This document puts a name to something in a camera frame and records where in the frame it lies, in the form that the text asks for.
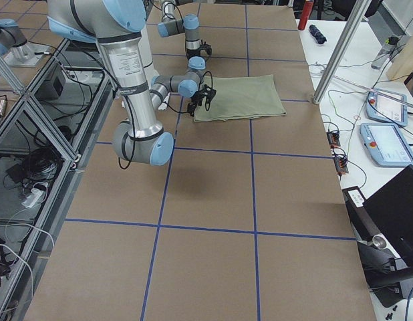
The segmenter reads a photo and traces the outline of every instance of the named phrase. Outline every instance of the metal pole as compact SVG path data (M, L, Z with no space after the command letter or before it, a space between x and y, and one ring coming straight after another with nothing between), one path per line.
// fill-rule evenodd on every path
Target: metal pole
M6 79L16 94L24 92L24 85L19 81L15 74L11 71L5 60L0 56L0 74Z
M390 95L387 95L385 92L381 92L380 90L376 90L376 89L374 89L374 88L369 88L369 87L365 87L365 86L363 86L363 85L359 85L359 84L357 84L357 83L355 83L355 82L351 82L350 80L346 80L346 79L341 78L341 77L336 76L336 75L334 75L334 78L335 78L335 79L338 79L338 80L341 80L341 81L343 81L343 82L347 82L348 84L357 86L357 87L362 88L362 89L364 89L364 90L367 90L368 92L374 92L374 93L376 93L377 95L386 97L387 99L391 99L391 100L393 100L393 101L395 101L395 102L399 102L401 105L405 105L405 106L408 106L408 107L413 108L413 104L411 104L411 103L409 103L409 102L405 102L405 101L403 101L403 100L401 100L401 99L392 97L392 96L390 96Z
M333 78L337 67L339 67L340 61L349 46L349 43L354 36L358 25L361 22L362 17L367 11L368 6L372 0L357 0L354 8L352 9L351 15L349 16L348 22L346 23L345 29L341 33L339 41L331 55L327 68L319 81L318 87L313 95L313 103L319 104L323 98L325 91L328 88L331 79Z

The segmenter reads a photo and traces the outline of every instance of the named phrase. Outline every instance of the white desk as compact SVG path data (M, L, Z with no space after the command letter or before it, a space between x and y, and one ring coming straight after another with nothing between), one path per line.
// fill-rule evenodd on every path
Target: white desk
M308 27L309 25L314 24L317 28L326 36L327 42L323 45L316 44L314 38L310 35ZM307 27L304 31L300 31L300 38L303 44L303 49L305 51L306 60L308 64L314 64L318 62L319 64L326 64L329 61L329 58L336 46L336 43L340 37L341 32L343 31L345 23L340 21L309 21ZM375 59L378 51L381 48L381 44L376 39L373 31L371 30L368 23L361 23L358 27L355 37L352 39L350 46L341 61L341 66L352 66L352 65L361 65L366 62L372 61ZM319 71L319 68L311 67L311 71L316 73ZM374 70L370 67L370 64L366 64L361 67L350 67L350 68L338 68L336 75L347 80L351 80L357 84L364 86L372 86L380 75L381 70ZM314 88L319 83L320 76L312 76L312 82ZM386 73L382 74L380 80L387 80ZM400 92L407 95L408 101L413 103L413 99L402 82L382 82L379 83L376 87L389 89L395 92ZM347 84L341 80L333 79L329 85L328 90L339 90L342 92L362 92L362 89L355 87L353 85ZM331 97L334 101L334 104L337 108L339 115L355 121L357 115L360 113L360 118L356 122L356 128L352 135L352 139L349 145L350 132L341 132L340 133L340 142L341 147L349 153L349 160L356 163L358 166L362 167L367 174L367 182L362 188L362 192L366 197L371 196L376 192L380 187L387 183L392 177L397 175L402 168L382 168L377 166L373 160L370 158L360 136L359 126L363 122L374 122L367 117L365 109L361 110L366 95L365 94L340 94L337 92L331 92ZM321 113L326 114L331 118L331 121L339 126L340 130L351 129L352 126L349 122L344 119L339 118L328 98L328 95L325 95L321 104ZM327 116L323 116L324 121L328 121ZM409 117L409 122L407 129L413 132L413 116ZM411 143L413 138L411 135L402 131L406 140ZM357 169L352 164L348 165L349 174L343 175L341 178L340 185L342 188L351 187L351 186L360 186L364 181L364 174ZM394 312L391 308L384 308L378 301L375 295L371 295L372 301L374 303L374 310L376 313L376 318L378 320L383 320L386 315L390 312L393 312L393 320L404 320L404 313L406 307L406 300L401 301L398 304L397 310ZM408 315L408 320L413 321L413 299L410 301L410 311Z

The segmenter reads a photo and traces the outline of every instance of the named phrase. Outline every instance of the brown paper table surface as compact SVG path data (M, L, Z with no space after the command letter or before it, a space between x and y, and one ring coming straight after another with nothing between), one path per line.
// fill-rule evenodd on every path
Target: brown paper table surface
M163 167L118 168L115 101L25 317L35 320L375 319L292 10L191 4L214 76L273 74L284 117L194 123ZM182 74L184 37L148 32ZM173 95L170 104L184 110Z

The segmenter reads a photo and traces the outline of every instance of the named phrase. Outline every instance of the red bottle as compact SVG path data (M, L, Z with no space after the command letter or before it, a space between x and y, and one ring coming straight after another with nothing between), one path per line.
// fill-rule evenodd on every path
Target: red bottle
M304 30L306 28L307 20L311 15L313 8L313 0L306 0L305 4L303 5L303 11L301 12L301 17L299 21L299 30Z

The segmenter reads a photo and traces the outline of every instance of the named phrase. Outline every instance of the green towel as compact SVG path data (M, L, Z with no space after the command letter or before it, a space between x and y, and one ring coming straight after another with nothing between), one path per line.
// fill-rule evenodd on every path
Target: green towel
M242 78L213 78L217 91L209 111L205 102L194 111L195 122L280 116L287 112L276 93L273 75ZM211 79L205 78L211 85Z

